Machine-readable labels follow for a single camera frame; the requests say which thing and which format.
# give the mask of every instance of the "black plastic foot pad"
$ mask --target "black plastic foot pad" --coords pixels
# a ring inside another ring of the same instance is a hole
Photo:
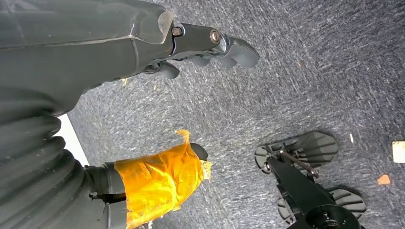
[[[270,174],[270,171],[263,169],[266,159],[272,152],[280,150],[285,150],[301,162],[316,168],[332,161],[338,153],[339,147],[332,136],[321,132],[311,132],[282,142],[260,145],[255,151],[256,165],[264,173]]]

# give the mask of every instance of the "prosthetic foot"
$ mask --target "prosthetic foot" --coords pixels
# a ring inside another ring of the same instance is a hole
[[[312,132],[286,141],[260,145],[255,162],[262,172],[276,176],[281,198],[277,208],[289,229],[359,229],[366,212],[361,195],[344,187],[324,189],[315,183],[316,167],[338,153],[332,136]]]

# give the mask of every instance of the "robotic leg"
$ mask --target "robotic leg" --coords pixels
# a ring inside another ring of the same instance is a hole
[[[316,184],[316,167],[337,154],[333,137],[312,132],[287,141],[264,144],[255,151],[257,166],[274,174],[281,199],[280,216],[289,229],[360,229],[357,219],[366,212],[360,194],[343,187],[326,190]],[[306,170],[306,176],[300,172]]]
[[[1,229],[126,227],[112,164],[83,168],[53,137],[56,117],[87,90],[139,73],[175,78],[168,60],[252,67],[259,59],[244,40],[174,25],[162,6],[137,0],[1,1],[0,19]]]

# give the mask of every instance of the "orange tape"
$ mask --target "orange tape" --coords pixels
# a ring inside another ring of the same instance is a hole
[[[184,144],[114,163],[127,195],[127,229],[179,209],[204,179],[201,162],[190,146],[190,133],[177,133],[184,136]]]

